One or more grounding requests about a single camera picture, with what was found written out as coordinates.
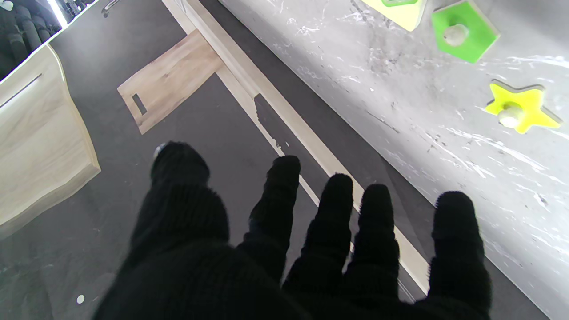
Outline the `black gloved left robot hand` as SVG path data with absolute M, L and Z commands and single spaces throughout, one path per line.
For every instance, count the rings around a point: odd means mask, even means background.
M 163 144 L 130 249 L 95 320 L 488 320 L 492 288 L 471 199 L 437 199 L 425 298 L 398 297 L 400 247 L 389 190 L 368 186 L 351 236 L 353 180 L 327 181 L 301 255 L 282 276 L 301 164 L 268 170 L 238 246 L 209 168 L 189 144 Z

